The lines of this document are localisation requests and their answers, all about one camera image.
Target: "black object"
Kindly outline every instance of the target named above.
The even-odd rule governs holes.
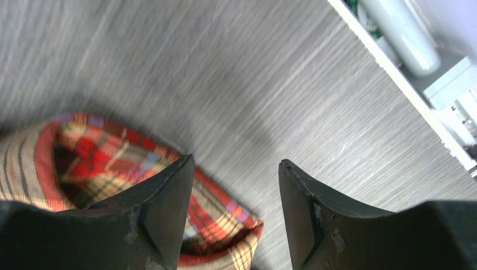
[[[354,200],[284,160],[280,194],[293,269],[477,269],[477,202],[392,213]]]
[[[183,156],[88,209],[0,202],[0,269],[176,269],[194,179]]]

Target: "white bottle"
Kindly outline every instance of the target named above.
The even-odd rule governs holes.
[[[361,0],[360,3],[413,75],[425,77],[439,68],[437,51],[403,0]]]

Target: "plaid scarf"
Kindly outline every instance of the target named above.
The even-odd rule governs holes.
[[[179,154],[132,130],[64,115],[0,141],[0,200],[86,208],[157,174]],[[263,222],[195,169],[178,269],[249,269]]]

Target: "gray wood grain surface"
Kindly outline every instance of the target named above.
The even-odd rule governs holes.
[[[85,111],[194,154],[291,269],[288,158],[365,203],[477,199],[477,183],[326,0],[1,1],[0,123]]]

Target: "white cylinder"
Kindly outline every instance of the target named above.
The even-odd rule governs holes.
[[[439,68],[439,55],[403,0],[360,0],[360,3],[412,74],[425,77]]]

